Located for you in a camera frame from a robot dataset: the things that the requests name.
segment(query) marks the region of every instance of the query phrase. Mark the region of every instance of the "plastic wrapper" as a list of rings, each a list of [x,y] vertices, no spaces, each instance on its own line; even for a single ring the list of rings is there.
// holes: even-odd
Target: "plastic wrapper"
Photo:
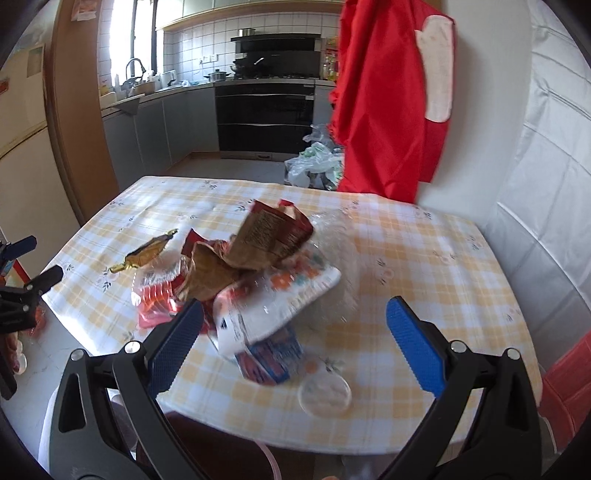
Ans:
[[[183,308],[175,291],[187,275],[187,258],[163,252],[148,265],[137,269],[131,302],[138,309],[140,328],[152,328],[169,322]]]
[[[283,383],[298,373],[303,350],[288,325],[236,355],[242,376],[260,385]]]
[[[309,216],[314,234],[308,241],[326,261],[340,271],[336,287],[303,309],[294,319],[312,328],[346,322],[358,310],[359,264],[353,219],[342,210],[328,210]]]
[[[286,180],[294,187],[334,190],[343,177],[344,154],[332,153],[320,142],[314,142],[296,158],[285,161]],[[313,184],[313,175],[323,174],[322,186]]]
[[[213,302],[219,352],[234,355],[269,338],[339,279],[339,270],[307,244],[281,265],[226,287]]]

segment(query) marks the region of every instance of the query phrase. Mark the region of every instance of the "red cloth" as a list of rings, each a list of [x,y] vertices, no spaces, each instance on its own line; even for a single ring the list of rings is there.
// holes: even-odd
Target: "red cloth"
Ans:
[[[538,411],[550,422],[556,446],[561,451],[591,410],[591,332],[552,365],[542,383]]]
[[[449,122],[425,119],[416,30],[441,15],[421,0],[347,0],[341,14],[339,80],[331,94],[335,140],[345,146],[340,192],[412,203],[430,181]]]

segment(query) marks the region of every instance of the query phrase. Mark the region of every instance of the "white patch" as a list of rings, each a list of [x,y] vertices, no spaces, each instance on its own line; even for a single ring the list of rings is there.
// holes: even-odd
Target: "white patch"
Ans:
[[[425,118],[446,122],[452,114],[453,23],[442,15],[431,15],[426,18],[423,30],[415,33],[425,70]]]

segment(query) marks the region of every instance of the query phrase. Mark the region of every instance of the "countertop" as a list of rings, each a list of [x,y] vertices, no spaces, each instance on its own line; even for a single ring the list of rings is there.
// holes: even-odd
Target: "countertop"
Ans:
[[[325,86],[325,87],[334,87],[335,83],[331,80],[318,80],[318,79],[290,79],[290,78],[270,78],[270,79],[242,79],[242,80],[226,80],[225,82],[217,82],[220,85],[248,85],[248,84],[252,84],[252,83],[299,83],[302,85],[315,85],[315,86]],[[182,87],[182,86],[174,86],[174,87],[168,87],[168,88],[164,88],[161,90],[158,90],[155,93],[152,93],[151,95],[137,95],[138,97],[141,97],[139,99],[140,103],[144,103],[144,102],[149,102],[151,100],[157,100],[159,98],[168,96],[168,95],[173,95],[175,93],[179,93],[179,92],[188,92],[190,90],[197,90],[197,89],[201,89],[201,88],[211,88],[214,87],[215,83],[212,82],[207,82],[207,83],[202,83],[200,85],[191,85],[188,87]],[[117,107],[115,106],[108,106],[105,109],[102,109],[100,111],[100,115],[101,117],[106,117],[109,115],[112,115],[113,113],[117,113],[120,112],[121,110],[119,110]]]

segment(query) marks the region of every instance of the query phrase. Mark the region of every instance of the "plastic bag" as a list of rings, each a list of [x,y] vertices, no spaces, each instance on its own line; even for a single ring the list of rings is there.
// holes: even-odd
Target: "plastic bag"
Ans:
[[[309,243],[316,246],[327,262],[340,271],[340,281],[319,299],[304,308],[295,322],[312,328],[346,322],[358,309],[359,265],[352,232],[353,219],[342,210],[328,210],[309,216],[314,234]]]
[[[331,182],[328,184],[321,177],[322,185],[316,188],[334,190],[343,177],[344,154],[334,154],[332,150],[320,142],[314,142],[296,158],[285,161],[287,181],[295,186],[308,188],[315,179],[314,174],[324,174],[324,178]]]
[[[330,137],[330,132],[326,124],[310,125],[312,127],[312,133],[306,135],[302,140],[304,142],[319,142],[332,151],[335,147]]]
[[[138,326],[152,328],[169,322],[182,308],[174,292],[188,271],[187,259],[165,251],[134,275],[131,303],[138,309]]]
[[[339,279],[339,270],[306,244],[281,264],[224,288],[213,301],[220,354],[234,355],[269,338]]]

